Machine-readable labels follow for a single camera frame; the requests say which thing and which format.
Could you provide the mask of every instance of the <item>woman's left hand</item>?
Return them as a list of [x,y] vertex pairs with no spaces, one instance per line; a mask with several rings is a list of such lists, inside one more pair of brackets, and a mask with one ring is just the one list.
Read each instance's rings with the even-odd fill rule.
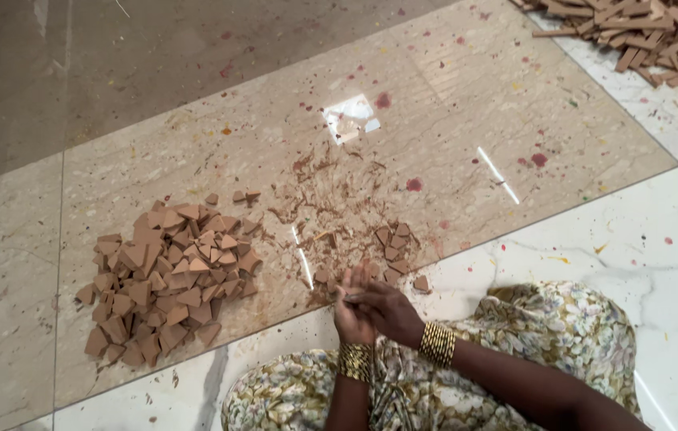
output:
[[354,269],[344,271],[341,287],[336,289],[336,307],[334,309],[334,325],[339,333],[339,341],[344,344],[373,344],[376,329],[363,311],[350,308],[344,301],[349,293],[356,293],[361,286],[367,285],[370,272],[362,263]]

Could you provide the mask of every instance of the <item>woman's right hand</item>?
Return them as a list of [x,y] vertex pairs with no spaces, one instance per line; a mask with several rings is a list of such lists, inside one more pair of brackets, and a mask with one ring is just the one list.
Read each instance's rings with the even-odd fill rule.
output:
[[401,291],[381,281],[370,281],[366,291],[347,295],[344,301],[370,316],[376,329],[404,346],[418,349],[424,335],[424,321]]

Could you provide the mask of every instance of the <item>floral fabric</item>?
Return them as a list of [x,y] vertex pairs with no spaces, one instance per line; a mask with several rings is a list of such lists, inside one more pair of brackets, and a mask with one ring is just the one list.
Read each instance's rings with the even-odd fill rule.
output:
[[[439,323],[459,338],[573,375],[639,415],[635,334],[615,303],[572,281],[487,293],[469,318]],[[336,362],[336,350],[308,350],[248,371],[230,388],[222,426],[323,429]],[[371,429],[541,429],[455,370],[384,337],[376,340],[369,396]]]

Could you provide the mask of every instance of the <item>hand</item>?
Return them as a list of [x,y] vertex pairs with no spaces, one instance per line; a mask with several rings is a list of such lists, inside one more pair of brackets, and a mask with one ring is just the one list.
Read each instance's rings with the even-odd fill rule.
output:
[[370,278],[370,272],[360,264],[352,270],[344,271],[342,285],[336,288],[338,295],[334,308],[334,325],[339,333],[339,341],[344,344],[373,344],[376,339],[376,330],[368,315],[344,302],[348,291],[361,291],[361,286],[367,284]]
[[421,345],[424,321],[401,291],[381,281],[369,281],[366,292],[347,295],[344,301],[356,304],[386,337],[412,349]]

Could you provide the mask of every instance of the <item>pile of clay pieces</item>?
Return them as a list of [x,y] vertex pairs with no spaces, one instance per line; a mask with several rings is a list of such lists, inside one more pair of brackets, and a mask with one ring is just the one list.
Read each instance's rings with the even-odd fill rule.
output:
[[[384,260],[387,266],[383,276],[391,285],[395,285],[403,274],[408,274],[411,270],[408,260],[405,258],[405,248],[409,244],[410,235],[411,230],[405,223],[385,225],[376,230],[376,238],[382,243]],[[371,277],[378,279],[382,274],[381,266],[374,261],[368,265]],[[325,285],[329,293],[334,293],[336,285],[341,284],[341,275],[338,276],[338,279],[331,277],[328,270],[321,269],[315,272],[314,280],[319,285]],[[413,282],[413,286],[421,291],[429,292],[427,279],[423,275]]]
[[[250,205],[258,196],[238,191],[233,200]],[[212,206],[218,200],[206,198]],[[258,224],[204,205],[155,201],[133,226],[130,241],[121,234],[97,239],[98,275],[76,298],[97,302],[86,354],[155,367],[159,354],[168,356],[196,334],[210,346],[221,329],[222,302],[257,292],[252,276],[261,260],[249,235]]]
[[678,86],[678,0],[511,1],[564,18],[561,28],[534,37],[572,36],[618,49],[615,71],[633,69],[653,87]]

